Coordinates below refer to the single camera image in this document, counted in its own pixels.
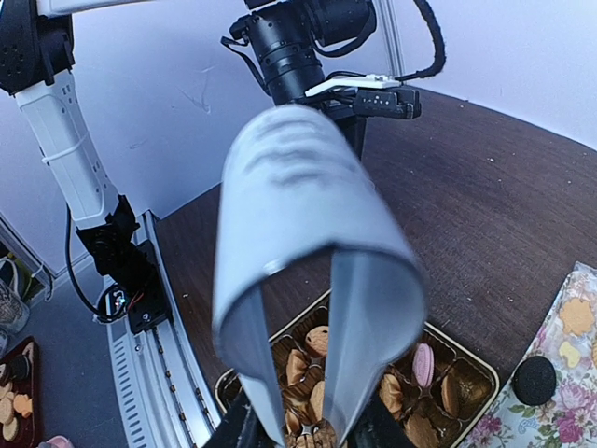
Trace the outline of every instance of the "blue-gray floor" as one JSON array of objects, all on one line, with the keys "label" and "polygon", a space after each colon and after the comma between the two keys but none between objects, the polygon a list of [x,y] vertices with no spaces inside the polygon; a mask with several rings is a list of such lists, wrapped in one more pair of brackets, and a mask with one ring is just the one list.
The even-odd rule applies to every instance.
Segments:
[{"label": "blue-gray floor", "polygon": [[[88,297],[98,297],[102,283],[93,269],[78,277]],[[91,321],[69,282],[57,288],[50,302],[33,307],[29,323],[11,346],[30,335],[41,350],[46,439],[64,435],[76,448],[126,447],[106,329]]]}]

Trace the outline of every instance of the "black disc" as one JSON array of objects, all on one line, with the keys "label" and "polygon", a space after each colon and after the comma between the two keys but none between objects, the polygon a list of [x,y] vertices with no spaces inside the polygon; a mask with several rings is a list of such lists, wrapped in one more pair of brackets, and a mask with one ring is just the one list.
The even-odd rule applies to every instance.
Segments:
[{"label": "black disc", "polygon": [[528,406],[541,406],[556,391],[556,371],[546,357],[529,357],[522,362],[512,378],[516,397]]}]

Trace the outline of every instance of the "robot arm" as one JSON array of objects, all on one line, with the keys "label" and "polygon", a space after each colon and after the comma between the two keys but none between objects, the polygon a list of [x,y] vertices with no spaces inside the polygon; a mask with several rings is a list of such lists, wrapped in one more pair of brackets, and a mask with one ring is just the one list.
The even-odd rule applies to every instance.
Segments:
[{"label": "robot arm", "polygon": [[[0,89],[29,121],[97,271],[132,299],[158,276],[131,242],[134,212],[108,178],[81,113],[69,15],[124,3],[132,0],[0,0]],[[153,317],[147,327],[157,323]]]}]

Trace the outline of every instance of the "gold tray rim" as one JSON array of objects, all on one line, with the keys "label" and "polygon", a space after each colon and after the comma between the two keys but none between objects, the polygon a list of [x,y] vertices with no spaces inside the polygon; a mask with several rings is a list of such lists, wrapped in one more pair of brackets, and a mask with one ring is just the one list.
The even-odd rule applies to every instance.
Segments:
[{"label": "gold tray rim", "polygon": [[[286,324],[282,329],[280,329],[273,336],[271,336],[270,339],[269,339],[269,342],[273,343],[273,341],[275,341],[279,337],[283,336],[288,331],[288,329],[290,329],[293,325],[295,325],[303,316],[305,316],[311,310],[313,310],[314,308],[316,308],[317,306],[319,306],[321,304],[321,302],[324,301],[331,294],[331,292],[332,292],[332,290],[329,289],[328,291],[326,291],[325,293],[323,293],[316,301],[314,301],[311,305],[309,305],[307,308],[305,308],[302,311],[302,313],[300,313],[297,317],[295,317],[288,324]],[[492,366],[490,366],[487,362],[485,362],[480,357],[478,357],[477,355],[475,355],[474,353],[472,353],[470,350],[462,347],[458,342],[456,342],[450,336],[448,336],[447,334],[445,334],[443,331],[441,331],[440,329],[438,329],[437,327],[431,325],[428,322],[425,322],[425,326],[428,329],[431,329],[432,331],[434,331],[436,334],[438,334],[442,338],[444,338],[449,343],[453,344],[459,350],[462,350],[469,357],[471,357],[475,361],[477,361],[481,366],[483,366],[485,369],[487,369],[487,371],[492,375],[493,379],[495,380],[495,389],[493,390],[491,398],[487,401],[487,403],[485,404],[485,406],[483,406],[481,408],[481,410],[477,413],[477,415],[475,416],[475,418],[473,418],[470,421],[470,423],[468,424],[468,426],[466,427],[466,429],[463,431],[462,435],[451,445],[451,448],[456,448],[460,444],[460,442],[463,441],[465,439],[465,437],[470,433],[470,431],[473,429],[473,427],[475,427],[475,425],[477,424],[477,422],[487,412],[487,410],[490,408],[490,406],[493,404],[493,402],[497,398],[497,396],[498,396],[498,394],[499,394],[499,392],[501,390],[500,378],[499,378],[499,376],[497,374],[497,371]],[[217,402],[217,405],[219,406],[222,414],[226,414],[227,410],[226,410],[226,407],[224,406],[224,403],[222,402],[222,400],[220,399],[219,395],[217,394],[217,391],[218,391],[220,385],[222,384],[222,382],[224,381],[224,379],[227,378],[231,373],[234,373],[234,369],[228,369],[227,371],[225,371],[224,373],[222,373],[222,375],[215,382],[215,386],[214,386],[215,401]]]}]

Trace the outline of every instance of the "pink macaron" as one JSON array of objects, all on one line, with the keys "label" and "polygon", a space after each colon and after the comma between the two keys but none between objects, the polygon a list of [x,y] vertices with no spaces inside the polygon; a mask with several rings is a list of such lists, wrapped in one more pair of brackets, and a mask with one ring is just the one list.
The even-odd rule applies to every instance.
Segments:
[{"label": "pink macaron", "polygon": [[433,369],[433,350],[426,343],[420,343],[412,361],[412,373],[420,387],[429,387],[431,385]]}]

